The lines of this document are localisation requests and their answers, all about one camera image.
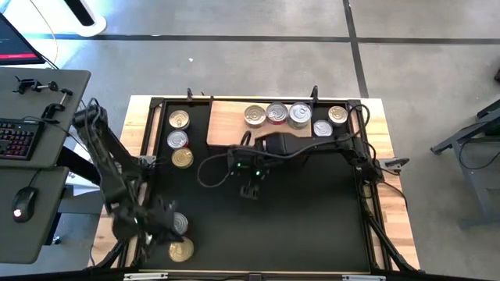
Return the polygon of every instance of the metal can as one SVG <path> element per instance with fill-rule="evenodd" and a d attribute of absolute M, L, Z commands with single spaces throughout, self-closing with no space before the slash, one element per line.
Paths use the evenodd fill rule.
<path fill-rule="evenodd" d="M 169 136 L 166 138 L 167 144 L 172 149 L 179 149 L 186 147 L 188 145 L 188 135 L 181 130 L 174 130 L 171 133 L 169 133 Z"/>
<path fill-rule="evenodd" d="M 340 126 L 347 121 L 347 110 L 341 106 L 332 106 L 328 110 L 328 119 L 334 126 Z"/>
<path fill-rule="evenodd" d="M 334 128 L 326 120 L 318 120 L 314 122 L 314 134 L 318 137 L 329 137 L 334 131 Z"/>
<path fill-rule="evenodd" d="M 266 121 L 266 111 L 258 105 L 250 105 L 245 109 L 245 122 L 251 128 L 259 128 Z"/>
<path fill-rule="evenodd" d="M 195 252 L 195 245 L 187 237 L 182 237 L 184 242 L 172 242 L 169 248 L 169 256 L 172 261 L 187 261 Z"/>
<path fill-rule="evenodd" d="M 280 125 L 287 121 L 288 108 L 281 102 L 273 102 L 267 106 L 266 116 L 269 123 Z"/>
<path fill-rule="evenodd" d="M 193 152 L 189 148 L 179 148 L 172 153 L 172 163 L 177 168 L 189 168 L 194 160 Z"/>
<path fill-rule="evenodd" d="M 296 102 L 290 107 L 288 124 L 294 129 L 301 129 L 309 123 L 313 116 L 311 108 L 303 103 Z"/>
<path fill-rule="evenodd" d="M 179 235 L 184 235 L 188 231 L 188 219 L 179 212 L 173 213 L 173 228 Z"/>
<path fill-rule="evenodd" d="M 189 127 L 189 114 L 184 110 L 176 110 L 170 114 L 169 123 L 178 130 L 185 130 Z"/>

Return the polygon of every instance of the black floor line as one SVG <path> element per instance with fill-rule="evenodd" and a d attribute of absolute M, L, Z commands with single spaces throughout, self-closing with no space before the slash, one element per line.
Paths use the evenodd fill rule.
<path fill-rule="evenodd" d="M 31 39 L 52 39 L 51 34 L 23 34 Z M 110 41 L 246 41 L 246 42 L 327 42 L 349 43 L 350 37 L 330 36 L 234 36 L 234 35 L 126 35 L 100 34 L 82 37 L 78 34 L 56 34 L 61 40 L 110 40 Z M 358 44 L 500 44 L 500 38 L 403 38 L 357 37 Z"/>
<path fill-rule="evenodd" d="M 365 73 L 363 71 L 363 64 L 361 63 L 361 54 L 359 53 L 358 38 L 356 37 L 356 29 L 354 28 L 351 5 L 349 0 L 344 0 L 343 2 L 349 39 L 351 39 L 352 58 L 354 59 L 354 70 L 358 80 L 359 95 L 361 98 L 368 98 L 368 88 L 366 87 Z"/>
<path fill-rule="evenodd" d="M 377 38 L 358 37 L 359 43 L 374 44 L 500 44 L 497 38 Z"/>
<path fill-rule="evenodd" d="M 52 39 L 51 34 L 23 34 L 32 39 Z M 349 37 L 318 36 L 232 36 L 232 35 L 123 35 L 100 34 L 94 37 L 82 37 L 78 34 L 56 34 L 61 40 L 110 40 L 110 41 L 243 41 L 243 42 L 337 42 L 348 43 Z"/>

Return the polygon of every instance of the monitor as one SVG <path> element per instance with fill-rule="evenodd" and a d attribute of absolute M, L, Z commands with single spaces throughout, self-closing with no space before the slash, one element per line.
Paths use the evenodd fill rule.
<path fill-rule="evenodd" d="M 0 13 L 0 66 L 36 63 L 45 60 Z"/>

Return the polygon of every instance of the silver can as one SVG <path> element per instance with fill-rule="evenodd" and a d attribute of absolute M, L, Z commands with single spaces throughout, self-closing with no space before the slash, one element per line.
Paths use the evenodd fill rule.
<path fill-rule="evenodd" d="M 332 106 L 328 110 L 328 120 L 334 126 L 340 126 L 347 121 L 347 110 L 341 106 Z"/>
<path fill-rule="evenodd" d="M 287 121 L 288 108 L 281 102 L 273 102 L 267 106 L 266 116 L 269 123 L 280 125 Z"/>
<path fill-rule="evenodd" d="M 188 219 L 179 212 L 173 213 L 173 228 L 179 235 L 184 235 L 188 231 Z"/>
<path fill-rule="evenodd" d="M 334 128 L 326 120 L 318 120 L 314 122 L 314 134 L 318 137 L 329 137 L 334 132 Z"/>
<path fill-rule="evenodd" d="M 245 122 L 251 128 L 259 128 L 266 121 L 266 110 L 258 105 L 250 105 L 245 109 Z"/>
<path fill-rule="evenodd" d="M 178 130 L 186 130 L 189 127 L 189 114 L 184 110 L 176 110 L 170 114 L 169 123 Z"/>
<path fill-rule="evenodd" d="M 311 120 L 312 113 L 313 111 L 307 104 L 296 102 L 290 107 L 288 124 L 294 129 L 304 128 Z"/>
<path fill-rule="evenodd" d="M 166 142 L 172 149 L 175 150 L 187 147 L 189 139 L 188 135 L 184 131 L 174 130 L 169 133 L 169 136 L 166 138 Z"/>

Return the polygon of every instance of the gray desk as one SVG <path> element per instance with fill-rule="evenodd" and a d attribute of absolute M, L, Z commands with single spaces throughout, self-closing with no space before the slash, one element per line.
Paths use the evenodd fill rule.
<path fill-rule="evenodd" d="M 14 195 L 28 185 L 35 172 L 36 169 L 0 169 L 0 263 L 33 263 L 47 240 L 69 169 L 56 167 L 39 173 L 31 184 L 38 189 L 33 217 L 28 222 L 14 222 Z"/>
<path fill-rule="evenodd" d="M 59 103 L 63 94 L 44 89 L 40 93 L 26 91 L 24 94 L 13 93 L 17 88 L 17 79 L 33 78 L 42 84 L 55 81 L 60 88 L 67 88 L 73 96 L 64 101 L 66 110 L 57 112 L 54 118 L 64 130 L 69 130 L 73 114 L 78 109 L 85 87 L 90 79 L 90 72 L 84 70 L 53 70 L 0 68 L 0 118 L 21 119 L 25 116 L 41 117 L 45 107 L 51 103 Z M 50 168 L 53 167 L 63 147 L 66 134 L 48 124 L 45 125 L 41 138 L 30 161 L 0 160 L 0 167 Z"/>

